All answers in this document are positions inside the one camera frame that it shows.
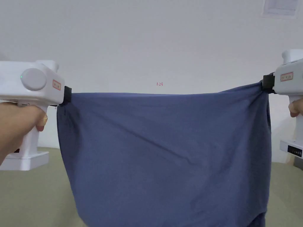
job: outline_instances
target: gripper handle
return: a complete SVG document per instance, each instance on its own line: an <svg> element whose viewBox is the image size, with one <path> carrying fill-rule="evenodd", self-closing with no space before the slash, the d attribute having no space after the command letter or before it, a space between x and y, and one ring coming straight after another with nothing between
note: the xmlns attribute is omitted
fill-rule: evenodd
<svg viewBox="0 0 303 227"><path fill-rule="evenodd" d="M289 96L289 103L303 98L303 95ZM296 143L303 146L303 115L296 117Z"/></svg>
<svg viewBox="0 0 303 227"><path fill-rule="evenodd" d="M29 105L34 105L31 103L18 103L19 107L25 107ZM38 106L37 107L41 108L44 112L47 111L48 106ZM19 148L18 153L13 153L11 155L16 156L20 159L27 159L29 156L34 156L37 154L37 146L38 146L38 139L39 139L39 131L37 130L36 127L34 127L29 133L27 133L23 137L23 142Z"/></svg>

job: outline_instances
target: sticker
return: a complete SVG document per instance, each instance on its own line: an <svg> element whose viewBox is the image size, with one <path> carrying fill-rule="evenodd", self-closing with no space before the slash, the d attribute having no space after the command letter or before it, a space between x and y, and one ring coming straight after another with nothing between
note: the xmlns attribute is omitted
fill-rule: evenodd
<svg viewBox="0 0 303 227"><path fill-rule="evenodd" d="M58 81L53 80L53 87L61 90L61 83L59 83Z"/></svg>
<svg viewBox="0 0 303 227"><path fill-rule="evenodd" d="M286 73L281 75L281 82L282 81L289 81L292 80L294 78L294 73Z"/></svg>

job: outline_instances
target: white wall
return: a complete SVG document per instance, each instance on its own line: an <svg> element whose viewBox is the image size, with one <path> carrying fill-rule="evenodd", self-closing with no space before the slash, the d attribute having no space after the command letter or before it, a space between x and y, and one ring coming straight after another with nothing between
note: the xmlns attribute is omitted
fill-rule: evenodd
<svg viewBox="0 0 303 227"><path fill-rule="evenodd" d="M298 20L261 18L263 0L11 0L0 3L0 57L53 59L73 92L208 93L255 83L300 48ZM291 137L288 98L270 96L273 160ZM56 113L39 145L58 147Z"/></svg>

